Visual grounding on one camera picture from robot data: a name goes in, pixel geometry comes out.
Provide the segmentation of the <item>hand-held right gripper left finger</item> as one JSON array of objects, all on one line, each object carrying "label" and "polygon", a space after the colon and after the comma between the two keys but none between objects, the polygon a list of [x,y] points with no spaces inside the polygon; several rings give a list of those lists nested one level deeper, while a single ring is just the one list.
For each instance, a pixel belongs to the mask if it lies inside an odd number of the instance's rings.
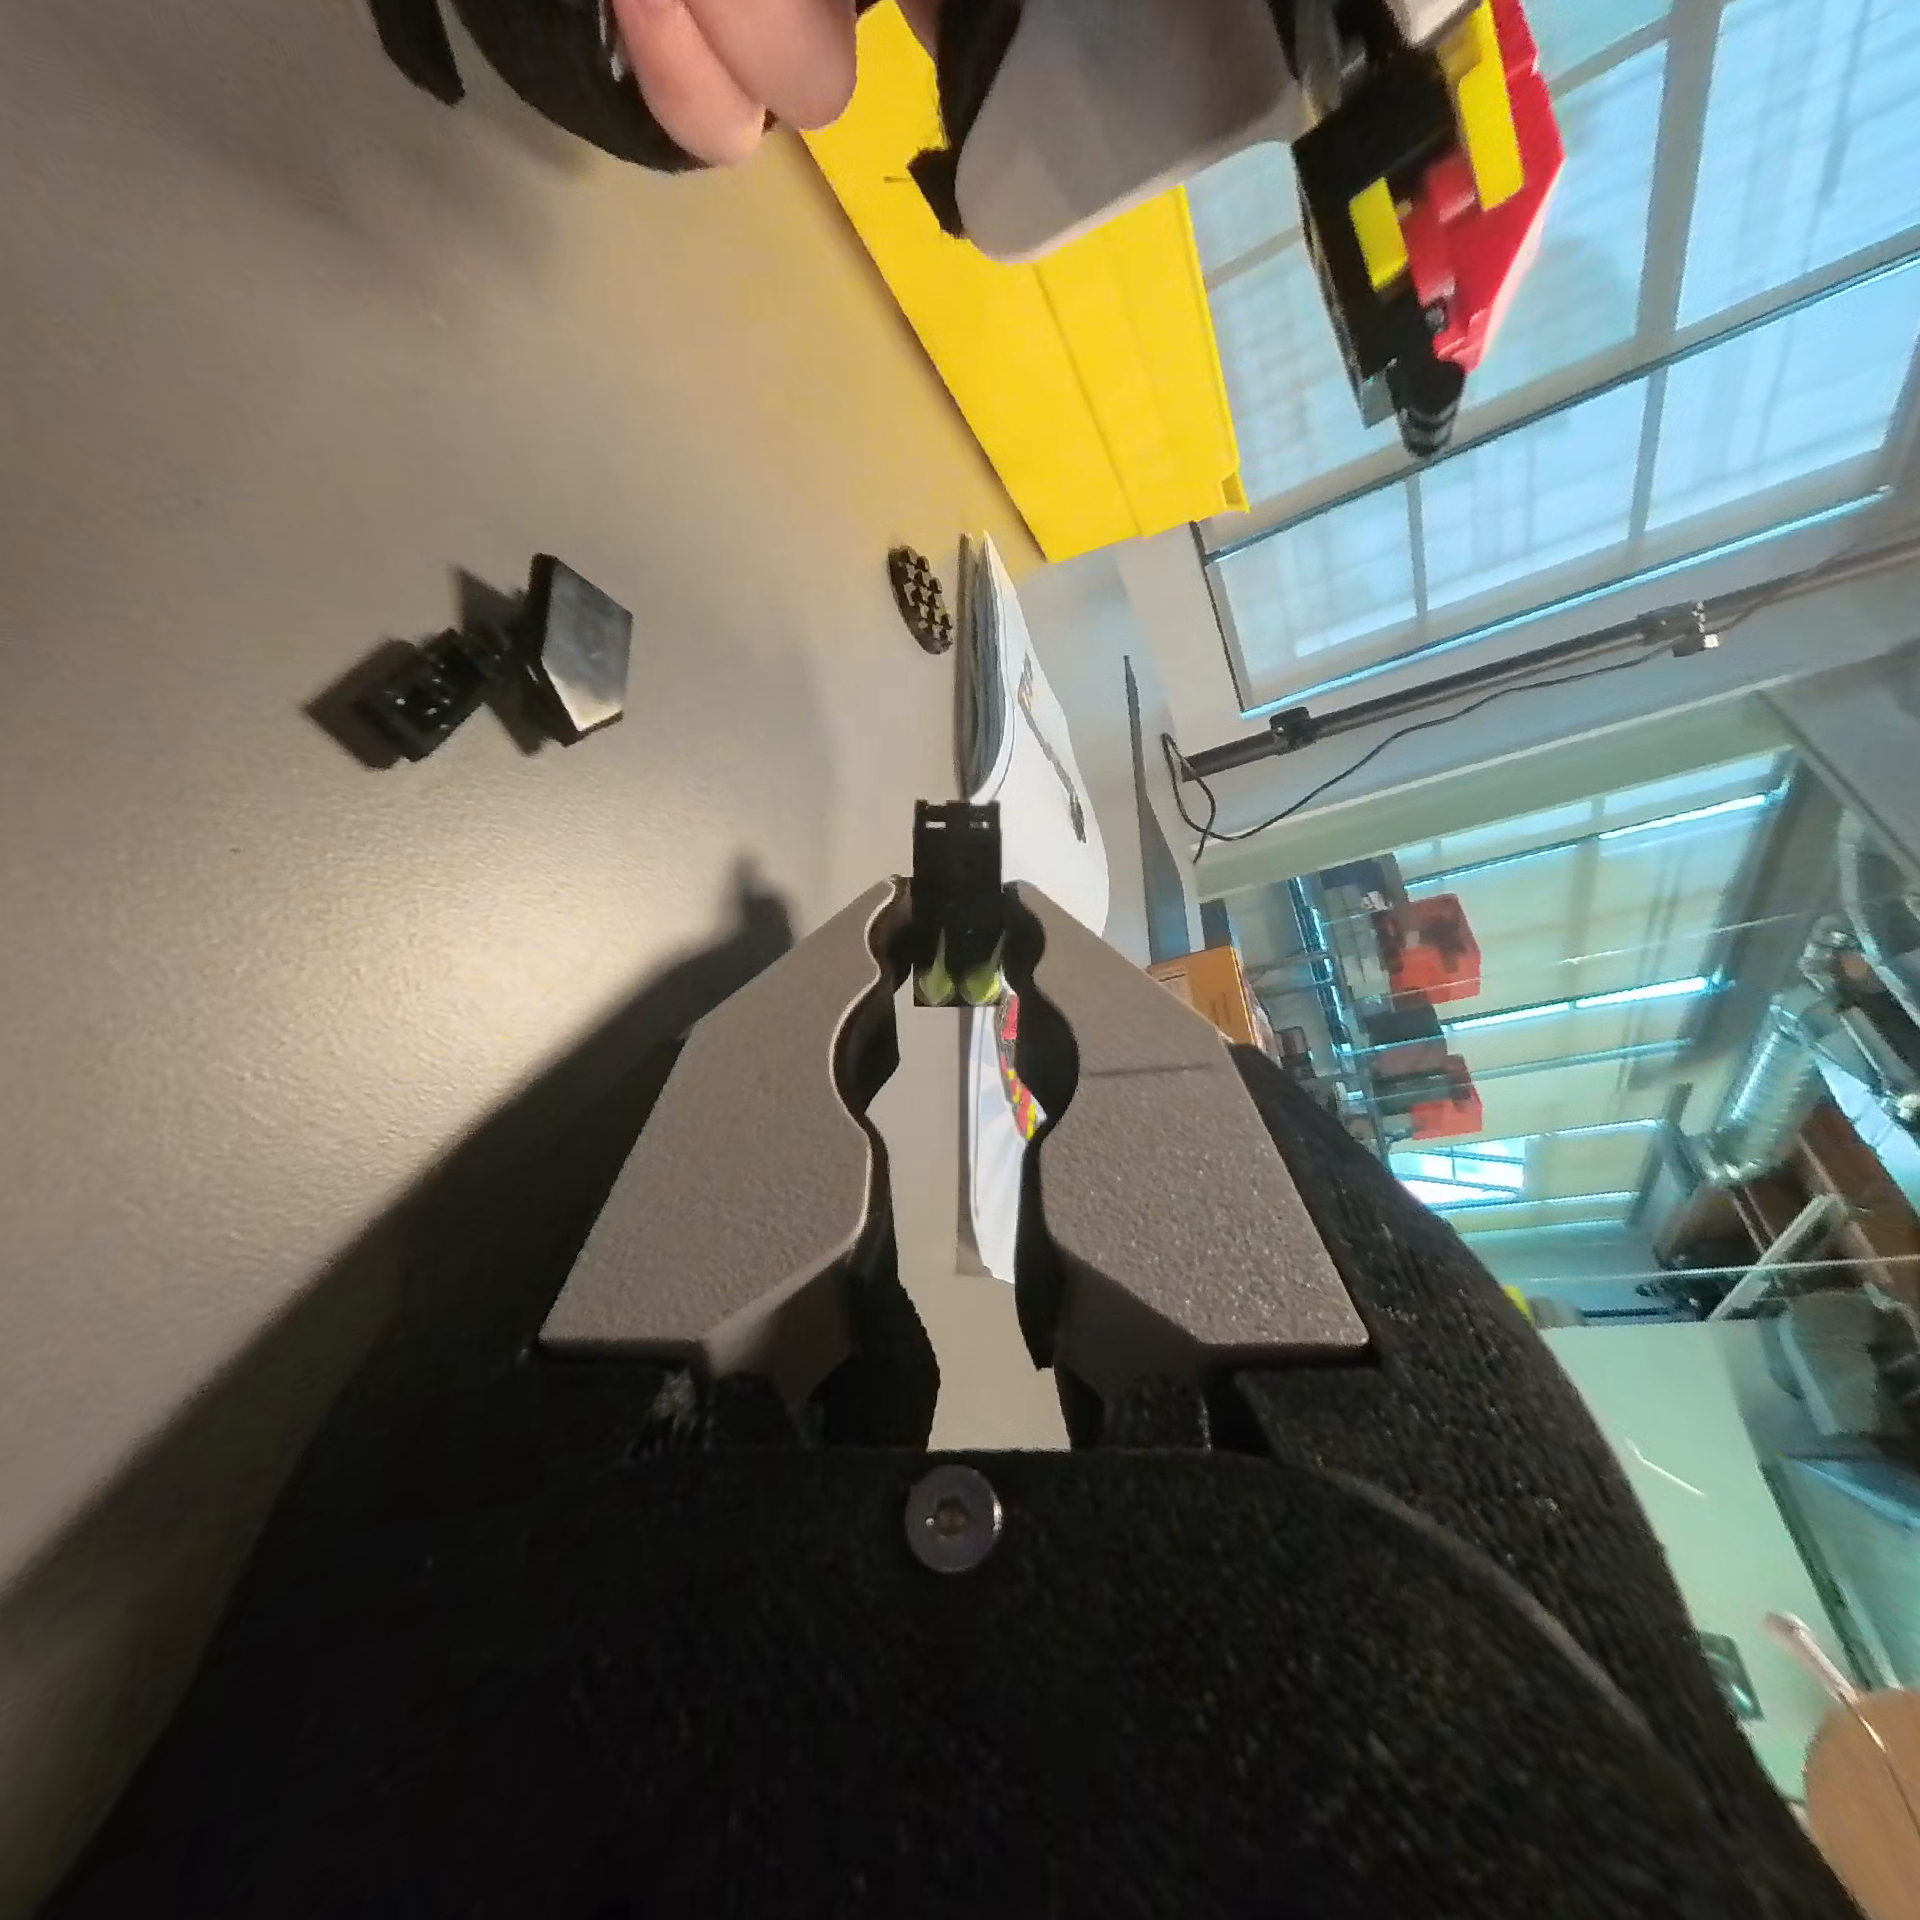
[{"label": "hand-held right gripper left finger", "polygon": [[907,882],[884,878],[684,1038],[539,1346],[788,1406],[910,1408],[884,1142]]}]

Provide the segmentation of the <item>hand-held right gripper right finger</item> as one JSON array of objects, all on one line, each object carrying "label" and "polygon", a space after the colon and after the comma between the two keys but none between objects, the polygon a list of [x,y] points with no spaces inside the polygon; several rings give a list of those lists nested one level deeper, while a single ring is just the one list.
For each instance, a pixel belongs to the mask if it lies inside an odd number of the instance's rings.
[{"label": "hand-held right gripper right finger", "polygon": [[1229,1045],[1033,882],[1004,891],[1021,1162],[1015,1306],[1069,1422],[1141,1384],[1356,1364],[1361,1309]]}]

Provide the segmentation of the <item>red yellow black lego model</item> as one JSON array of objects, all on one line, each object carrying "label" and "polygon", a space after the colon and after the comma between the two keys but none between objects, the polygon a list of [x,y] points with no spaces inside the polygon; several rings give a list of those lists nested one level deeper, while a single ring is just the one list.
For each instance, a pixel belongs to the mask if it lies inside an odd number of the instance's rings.
[{"label": "red yellow black lego model", "polygon": [[1398,40],[1383,2],[1295,5],[1305,126],[1289,153],[1302,238],[1369,425],[1421,464],[1545,236],[1566,141],[1523,2],[1447,40]]}]

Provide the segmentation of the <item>small black lime lego piece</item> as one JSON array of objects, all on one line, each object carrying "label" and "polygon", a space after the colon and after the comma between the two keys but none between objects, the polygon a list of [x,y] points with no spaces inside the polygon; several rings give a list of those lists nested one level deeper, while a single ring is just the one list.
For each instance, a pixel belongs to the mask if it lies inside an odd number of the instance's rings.
[{"label": "small black lime lego piece", "polygon": [[1004,996],[1005,912],[997,802],[917,802],[905,962],[915,1003],[990,1011]]}]

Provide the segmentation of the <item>lego instruction booklet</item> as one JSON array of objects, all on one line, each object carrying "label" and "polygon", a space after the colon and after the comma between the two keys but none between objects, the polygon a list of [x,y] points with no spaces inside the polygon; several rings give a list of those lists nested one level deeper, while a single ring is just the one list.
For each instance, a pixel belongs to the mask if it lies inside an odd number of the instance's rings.
[{"label": "lego instruction booklet", "polygon": [[[956,570],[954,761],[962,797],[998,806],[1002,872],[1102,933],[1111,866],[1066,708],[1026,629],[1012,578],[987,537],[964,537]],[[1017,1078],[1017,996],[964,1011],[957,1046],[957,1262],[1015,1280],[1025,1148],[1041,1107]]]}]

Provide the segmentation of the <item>round black lego plate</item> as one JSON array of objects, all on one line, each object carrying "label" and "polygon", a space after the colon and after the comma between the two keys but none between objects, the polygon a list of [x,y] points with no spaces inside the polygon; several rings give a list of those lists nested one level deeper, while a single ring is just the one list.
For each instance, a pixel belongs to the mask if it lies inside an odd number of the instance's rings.
[{"label": "round black lego plate", "polygon": [[884,555],[900,621],[926,657],[949,657],[957,640],[957,612],[942,571],[911,544],[894,544]]}]

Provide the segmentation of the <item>person's left hand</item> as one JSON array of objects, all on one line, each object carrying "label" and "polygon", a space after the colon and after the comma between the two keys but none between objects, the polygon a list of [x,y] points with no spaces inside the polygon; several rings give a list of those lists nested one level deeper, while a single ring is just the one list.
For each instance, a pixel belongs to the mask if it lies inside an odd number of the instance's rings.
[{"label": "person's left hand", "polygon": [[828,128],[858,82],[850,2],[613,2],[641,99],[691,158],[735,165],[769,124]]}]

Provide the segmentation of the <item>orange cardboard box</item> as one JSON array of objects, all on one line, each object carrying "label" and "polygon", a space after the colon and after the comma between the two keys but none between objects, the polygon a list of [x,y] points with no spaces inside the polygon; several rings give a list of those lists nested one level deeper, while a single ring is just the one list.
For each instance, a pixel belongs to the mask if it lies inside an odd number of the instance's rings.
[{"label": "orange cardboard box", "polygon": [[1235,944],[1218,944],[1166,957],[1146,970],[1169,992],[1191,1006],[1231,1045],[1259,1046],[1262,1027],[1242,955]]}]

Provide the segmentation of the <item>yellow box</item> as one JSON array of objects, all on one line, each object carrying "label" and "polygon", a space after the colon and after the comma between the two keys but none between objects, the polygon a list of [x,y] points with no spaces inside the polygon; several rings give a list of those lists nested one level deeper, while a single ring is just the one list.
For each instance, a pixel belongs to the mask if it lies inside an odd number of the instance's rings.
[{"label": "yellow box", "polygon": [[806,148],[1047,562],[1246,507],[1186,192],[1036,262],[949,238],[910,181],[934,65],[897,5],[858,26],[858,85]]}]

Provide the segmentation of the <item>red box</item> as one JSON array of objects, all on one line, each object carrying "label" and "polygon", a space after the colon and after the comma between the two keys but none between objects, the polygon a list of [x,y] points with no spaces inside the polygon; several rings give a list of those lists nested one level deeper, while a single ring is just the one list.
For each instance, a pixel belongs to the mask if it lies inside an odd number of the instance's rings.
[{"label": "red box", "polygon": [[1442,1142],[1483,1129],[1481,1096],[1466,1058],[1438,1051],[1380,1083],[1380,1108],[1397,1140]]}]

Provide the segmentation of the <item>large window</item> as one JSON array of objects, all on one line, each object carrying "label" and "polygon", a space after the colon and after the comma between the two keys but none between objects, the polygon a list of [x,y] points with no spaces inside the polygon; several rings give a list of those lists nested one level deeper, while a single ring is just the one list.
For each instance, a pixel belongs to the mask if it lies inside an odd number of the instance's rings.
[{"label": "large window", "polygon": [[1419,464],[1362,424],[1289,161],[1189,192],[1252,507],[1196,528],[1244,715],[1763,554],[1916,436],[1918,5],[1527,5],[1566,168]]}]

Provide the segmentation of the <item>black light stand pole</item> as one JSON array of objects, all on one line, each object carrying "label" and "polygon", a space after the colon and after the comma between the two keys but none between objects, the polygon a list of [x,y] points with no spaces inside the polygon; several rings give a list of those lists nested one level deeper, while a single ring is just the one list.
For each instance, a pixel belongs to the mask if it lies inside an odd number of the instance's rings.
[{"label": "black light stand pole", "polygon": [[1421,728],[1429,717],[1436,717],[1438,725],[1445,725],[1450,713],[1474,710],[1514,693],[1604,678],[1644,661],[1684,661],[1717,654],[1741,624],[1769,609],[1785,605],[1809,593],[1875,578],[1887,570],[1906,568],[1916,558],[1916,531],[1884,544],[1851,544],[1823,562],[1802,568],[1753,590],[1669,604],[1613,626],[1538,644],[1493,664],[1461,667],[1338,708],[1317,710],[1308,705],[1293,705],[1267,715],[1254,732],[1196,753],[1185,753],[1171,732],[1161,732],[1158,747],[1173,782],[1202,785],[1388,723]]}]

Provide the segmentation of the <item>brown cardboard piece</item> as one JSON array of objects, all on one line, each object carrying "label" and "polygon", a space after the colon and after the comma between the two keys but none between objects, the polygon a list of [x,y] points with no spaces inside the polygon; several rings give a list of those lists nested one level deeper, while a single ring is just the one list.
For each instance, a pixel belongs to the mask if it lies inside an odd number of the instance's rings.
[{"label": "brown cardboard piece", "polygon": [[1918,1916],[1918,1694],[1837,1704],[1805,1758],[1817,1851],[1868,1917]]}]

